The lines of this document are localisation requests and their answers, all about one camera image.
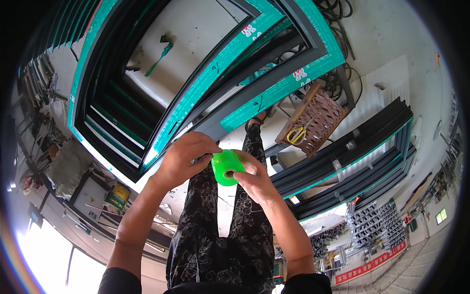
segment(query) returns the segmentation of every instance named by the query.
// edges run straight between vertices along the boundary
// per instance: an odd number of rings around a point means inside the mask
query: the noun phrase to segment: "yellow scissors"
[[[292,129],[288,134],[287,134],[287,141],[291,143],[292,145],[299,145],[300,143],[303,142],[305,139],[305,133],[307,132],[308,126],[312,123],[312,121],[315,119],[317,115],[315,114],[314,117],[312,117],[303,127],[297,127],[295,129]]]

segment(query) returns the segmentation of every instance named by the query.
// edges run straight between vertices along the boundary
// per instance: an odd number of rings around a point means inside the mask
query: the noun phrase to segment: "black shirt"
[[[120,293],[142,293],[142,285],[139,279],[131,272],[120,269],[107,269],[101,280],[98,294],[120,294]],[[223,294],[239,294],[251,292],[247,289],[225,283],[185,283],[177,285],[164,294],[206,294],[206,293],[223,293]],[[331,294],[329,278],[321,274],[301,274],[291,277],[285,284],[282,294]]]

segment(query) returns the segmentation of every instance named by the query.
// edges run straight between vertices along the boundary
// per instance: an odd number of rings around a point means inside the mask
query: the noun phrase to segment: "leg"
[[[199,282],[199,272],[210,267],[209,248],[219,236],[217,182],[212,165],[189,180],[188,194],[166,263],[168,288]]]
[[[248,126],[243,151],[250,153],[266,166],[259,125]],[[261,206],[252,201],[238,185],[235,208],[228,238],[238,244],[238,260],[243,286],[257,293],[271,293],[273,285],[273,229]]]

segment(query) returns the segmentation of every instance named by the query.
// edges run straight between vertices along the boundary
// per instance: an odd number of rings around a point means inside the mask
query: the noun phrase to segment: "sandal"
[[[246,123],[245,123],[245,132],[248,132],[248,123],[250,122],[250,120],[254,119],[256,120],[257,122],[259,122],[259,125],[261,126],[262,124],[264,124],[264,121],[266,120],[266,118],[271,114],[271,110],[273,109],[272,106],[269,106],[268,108],[266,108],[264,111],[266,112],[266,116],[263,118],[263,119],[260,119],[259,117],[257,117],[256,115],[254,117],[252,117],[251,119],[249,119]]]

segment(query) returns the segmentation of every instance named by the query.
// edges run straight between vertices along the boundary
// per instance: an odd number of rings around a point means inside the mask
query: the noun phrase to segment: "hand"
[[[168,148],[160,168],[150,180],[172,190],[203,171],[212,159],[211,153],[220,152],[222,149],[209,136],[199,132],[186,133]]]
[[[245,168],[245,172],[235,172],[234,178],[253,201],[263,207],[279,199],[282,200],[281,195],[277,192],[267,174],[266,168],[261,162],[246,152],[240,150],[232,151],[237,154]]]

